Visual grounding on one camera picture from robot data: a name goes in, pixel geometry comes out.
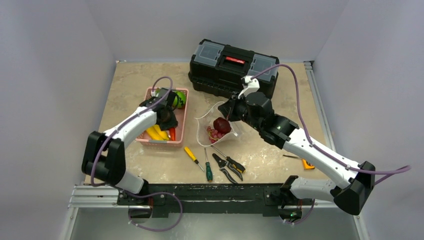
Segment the clear zip top bag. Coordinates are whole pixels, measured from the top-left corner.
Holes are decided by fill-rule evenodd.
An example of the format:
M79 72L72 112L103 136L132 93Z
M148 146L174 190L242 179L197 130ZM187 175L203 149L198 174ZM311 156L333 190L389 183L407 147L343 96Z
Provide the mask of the clear zip top bag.
M223 101L217 102L204 115L195 118L197 122L196 140L200 146L210 147L224 141L239 140L242 135L242 129L237 122L229 122L230 131L220 133L214 126L214 121L218 118L224 118L224 115L218 110Z

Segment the pink plastic basket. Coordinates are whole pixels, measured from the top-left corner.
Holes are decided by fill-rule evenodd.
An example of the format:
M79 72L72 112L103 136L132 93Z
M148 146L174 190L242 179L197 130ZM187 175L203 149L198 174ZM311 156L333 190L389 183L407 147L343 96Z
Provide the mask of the pink plastic basket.
M145 131L141 135L139 135L135 140L141 145L147 148L181 148L184 139L184 129L185 129L185 121L187 118L187 109L188 109L188 98L189 98L189 90L187 88L176 87L172 89L173 92L181 92L179 96L183 97L183 106L180 108L176 108L173 112L175 114L176 120L178 121L178 125L175 128L175 141L158 141L150 138L148 133Z

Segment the orange toy carrot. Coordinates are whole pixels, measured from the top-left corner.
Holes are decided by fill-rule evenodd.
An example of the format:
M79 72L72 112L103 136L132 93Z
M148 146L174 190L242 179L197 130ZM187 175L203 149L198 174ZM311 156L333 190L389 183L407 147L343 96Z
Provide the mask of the orange toy carrot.
M175 127L171 127L169 130L169 138L171 141L176 141L177 140L177 135L176 135L176 128Z

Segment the red toy pomegranate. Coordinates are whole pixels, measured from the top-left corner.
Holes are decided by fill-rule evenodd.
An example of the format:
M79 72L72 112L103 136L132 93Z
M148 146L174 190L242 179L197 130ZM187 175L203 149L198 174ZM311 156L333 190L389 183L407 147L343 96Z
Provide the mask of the red toy pomegranate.
M221 134L228 134L232 127L230 123L223 117L218 117L213 121L213 127Z

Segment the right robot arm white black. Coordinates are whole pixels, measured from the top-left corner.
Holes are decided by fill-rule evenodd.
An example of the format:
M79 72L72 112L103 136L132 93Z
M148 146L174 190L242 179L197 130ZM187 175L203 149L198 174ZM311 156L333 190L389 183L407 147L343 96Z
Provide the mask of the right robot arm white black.
M335 203L350 215L360 214L375 186L376 167L372 163L358 163L314 140L297 123L275 113L271 100L262 92L242 98L233 95L218 110L228 121L248 124L266 143L305 159L329 177L329 181L288 180L289 185L280 191L284 202L319 199Z

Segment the purple toy grapes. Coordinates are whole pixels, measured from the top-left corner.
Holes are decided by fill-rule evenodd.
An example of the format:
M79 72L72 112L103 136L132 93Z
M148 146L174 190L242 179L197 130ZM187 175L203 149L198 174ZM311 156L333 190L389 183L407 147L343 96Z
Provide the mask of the purple toy grapes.
M208 139L209 139L211 144L218 142L224 136L223 133L217 131L216 129L212 128L211 126L208 126L206 128L206 132L208 134Z

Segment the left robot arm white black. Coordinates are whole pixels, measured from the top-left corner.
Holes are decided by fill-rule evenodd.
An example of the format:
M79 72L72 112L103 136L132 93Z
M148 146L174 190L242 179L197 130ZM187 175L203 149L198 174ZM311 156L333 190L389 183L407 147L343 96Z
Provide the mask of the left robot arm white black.
M138 205L149 199L147 181L126 168L126 148L148 128L158 125L162 130L174 128L178 121L174 114L174 103L181 98L167 88L139 104L136 110L118 125L104 131L93 131L88 135L81 171L103 181L105 184L129 192L129 197Z

